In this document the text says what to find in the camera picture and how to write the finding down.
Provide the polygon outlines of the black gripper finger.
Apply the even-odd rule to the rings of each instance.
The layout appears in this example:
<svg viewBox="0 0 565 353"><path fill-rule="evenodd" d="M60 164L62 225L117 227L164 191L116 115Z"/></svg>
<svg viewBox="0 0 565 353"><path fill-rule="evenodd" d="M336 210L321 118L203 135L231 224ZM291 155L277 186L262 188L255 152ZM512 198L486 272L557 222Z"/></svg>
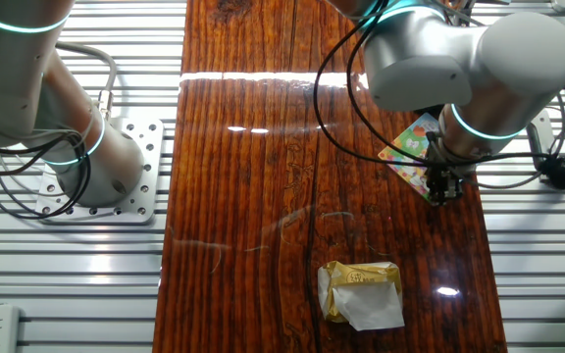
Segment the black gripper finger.
<svg viewBox="0 0 565 353"><path fill-rule="evenodd" d="M445 181L442 175L428 176L429 201L433 205L445 204Z"/></svg>
<svg viewBox="0 0 565 353"><path fill-rule="evenodd" d="M446 180L446 189L444 190L444 199L446 201L457 200L463 196L461 180L449 176Z"/></svg>

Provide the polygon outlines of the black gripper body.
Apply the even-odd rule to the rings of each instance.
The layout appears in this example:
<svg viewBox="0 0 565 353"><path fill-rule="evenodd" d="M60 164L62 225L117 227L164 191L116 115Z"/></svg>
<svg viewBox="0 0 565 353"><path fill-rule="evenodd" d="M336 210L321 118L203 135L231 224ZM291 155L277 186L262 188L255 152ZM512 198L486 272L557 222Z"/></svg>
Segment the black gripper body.
<svg viewBox="0 0 565 353"><path fill-rule="evenodd" d="M440 180L442 177L461 181L471 177L475 169L475 165L458 166L454 161L450 160L431 160L429 167L425 171L425 177L427 181Z"/></svg>

